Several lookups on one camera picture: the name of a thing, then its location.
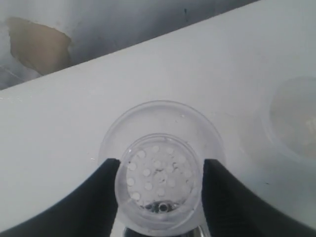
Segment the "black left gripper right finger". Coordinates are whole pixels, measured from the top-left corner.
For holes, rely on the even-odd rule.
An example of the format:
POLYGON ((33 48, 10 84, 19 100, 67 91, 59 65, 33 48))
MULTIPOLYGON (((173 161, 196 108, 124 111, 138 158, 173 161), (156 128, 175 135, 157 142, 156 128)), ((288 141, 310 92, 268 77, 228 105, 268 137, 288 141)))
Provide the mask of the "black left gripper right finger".
POLYGON ((201 200, 213 237, 314 237, 316 231, 260 199, 216 159, 205 159, 201 200))

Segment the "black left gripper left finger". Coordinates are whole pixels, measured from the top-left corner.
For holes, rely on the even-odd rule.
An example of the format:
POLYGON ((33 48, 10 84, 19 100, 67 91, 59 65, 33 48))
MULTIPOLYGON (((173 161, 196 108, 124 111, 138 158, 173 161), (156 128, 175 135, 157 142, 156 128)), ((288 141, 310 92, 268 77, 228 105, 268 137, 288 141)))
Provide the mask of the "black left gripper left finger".
POLYGON ((1 232, 2 237, 108 237, 118 203, 120 161, 109 158, 78 188, 39 215, 1 232))

